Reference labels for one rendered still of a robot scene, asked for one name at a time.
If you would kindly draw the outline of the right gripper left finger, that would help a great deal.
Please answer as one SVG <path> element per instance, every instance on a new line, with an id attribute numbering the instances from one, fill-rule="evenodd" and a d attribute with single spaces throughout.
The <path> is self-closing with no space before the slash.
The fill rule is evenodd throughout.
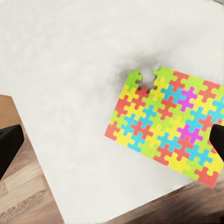
<path id="1" fill-rule="evenodd" d="M 24 142 L 21 125 L 0 129 L 0 180 Z"/>

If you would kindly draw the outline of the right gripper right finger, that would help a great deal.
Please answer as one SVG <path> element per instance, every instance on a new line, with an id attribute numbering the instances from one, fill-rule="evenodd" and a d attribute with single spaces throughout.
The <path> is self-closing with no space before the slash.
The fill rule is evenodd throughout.
<path id="1" fill-rule="evenodd" d="M 213 124 L 209 141 L 224 162 L 224 126 Z"/>

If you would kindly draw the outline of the jigsaw puzzle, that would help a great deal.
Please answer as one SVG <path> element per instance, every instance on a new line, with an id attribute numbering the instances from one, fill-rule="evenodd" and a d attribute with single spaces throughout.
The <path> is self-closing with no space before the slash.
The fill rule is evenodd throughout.
<path id="1" fill-rule="evenodd" d="M 105 132 L 111 140 L 213 187 L 224 162 L 209 141 L 224 126 L 224 85 L 161 67 L 154 86 L 139 91 L 130 72 Z"/>

